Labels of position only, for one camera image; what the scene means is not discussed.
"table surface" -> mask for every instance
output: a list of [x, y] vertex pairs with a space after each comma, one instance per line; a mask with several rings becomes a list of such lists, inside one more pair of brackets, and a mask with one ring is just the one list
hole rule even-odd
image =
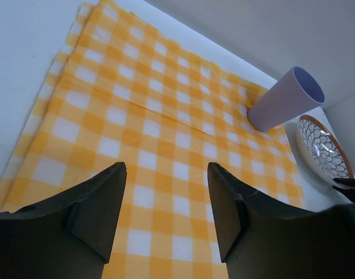
[[[0, 176], [17, 143], [38, 90], [63, 45], [83, 0], [0, 2]], [[276, 80], [143, 0], [116, 0], [125, 10], [157, 27], [166, 37], [226, 71], [270, 88]], [[309, 114], [331, 126], [321, 108]], [[303, 163], [295, 138], [297, 119], [286, 123], [304, 191], [304, 208], [320, 211], [348, 200]]]

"black object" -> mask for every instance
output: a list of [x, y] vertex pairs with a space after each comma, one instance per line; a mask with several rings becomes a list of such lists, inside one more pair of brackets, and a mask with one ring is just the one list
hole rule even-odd
[[95, 177], [15, 213], [0, 213], [0, 278], [100, 279], [109, 262], [127, 172]]
[[341, 194], [347, 197], [351, 202], [355, 202], [355, 179], [334, 178], [334, 181], [350, 187], [350, 189], [342, 189], [336, 186], [332, 186], [335, 190], [339, 191]]
[[355, 278], [355, 204], [314, 213], [239, 181], [217, 163], [208, 185], [230, 279]]

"bowl rim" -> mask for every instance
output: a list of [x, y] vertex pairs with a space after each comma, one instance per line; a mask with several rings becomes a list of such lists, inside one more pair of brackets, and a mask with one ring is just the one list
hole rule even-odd
[[350, 165], [349, 160], [347, 159], [347, 156], [345, 154], [345, 152], [342, 150], [340, 144], [338, 143], [338, 141], [336, 140], [336, 138], [331, 134], [331, 132], [322, 124], [320, 123], [317, 119], [315, 119], [313, 116], [310, 115], [301, 115], [300, 119], [299, 119], [299, 129], [300, 129], [300, 122], [302, 120], [307, 120], [312, 122], [314, 125], [316, 125], [319, 129], [324, 130], [327, 133], [327, 137], [332, 141], [333, 145], [336, 146], [336, 149], [339, 151], [345, 166], [346, 166], [346, 170], [347, 170], [347, 175], [349, 178], [354, 178], [354, 173], [353, 173], [353, 169]]

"yellow checkered cloth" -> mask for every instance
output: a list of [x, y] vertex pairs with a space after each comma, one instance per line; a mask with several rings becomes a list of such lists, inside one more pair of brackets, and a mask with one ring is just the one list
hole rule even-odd
[[127, 185], [103, 278], [226, 278], [208, 162], [292, 205], [301, 206], [303, 196], [284, 128], [263, 134], [246, 118], [263, 92], [101, 0], [3, 209], [124, 161]]
[[13, 151], [12, 157], [9, 160], [5, 172], [0, 180], [0, 209], [4, 204], [17, 172], [19, 171], [23, 159], [26, 156], [28, 148], [30, 147], [30, 144], [43, 120], [48, 103], [51, 100], [53, 89], [59, 81], [61, 72], [69, 58], [69, 55], [73, 52], [84, 24], [87, 22], [89, 14], [92, 12], [93, 8], [94, 6], [88, 3], [84, 3], [80, 7], [77, 18], [75, 19], [75, 22], [67, 35], [65, 44], [57, 54], [53, 65], [49, 69], [43, 86], [39, 91], [37, 100], [35, 101], [22, 134], [16, 144], [15, 150]]

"yellow and white checkered pattern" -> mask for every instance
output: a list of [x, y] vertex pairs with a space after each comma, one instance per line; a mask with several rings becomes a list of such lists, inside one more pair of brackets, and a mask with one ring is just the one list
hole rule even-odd
[[301, 206], [283, 127], [263, 134], [247, 120], [263, 92], [101, 0], [3, 209], [40, 201], [124, 161], [127, 185], [103, 278], [226, 278], [209, 162]]
[[26, 156], [28, 148], [30, 147], [31, 142], [39, 129], [46, 113], [48, 103], [51, 100], [53, 89], [60, 79], [61, 72], [69, 58], [69, 55], [73, 52], [84, 24], [87, 22], [89, 14], [92, 12], [93, 8], [94, 6], [88, 3], [84, 3], [81, 6], [77, 18], [72, 25], [69, 34], [67, 35], [64, 46], [57, 54], [53, 65], [49, 69], [43, 86], [39, 91], [37, 100], [35, 101], [15, 150], [13, 151], [12, 157], [9, 160], [7, 168], [0, 180], [0, 208], [4, 204], [17, 172], [19, 171], [23, 159]]

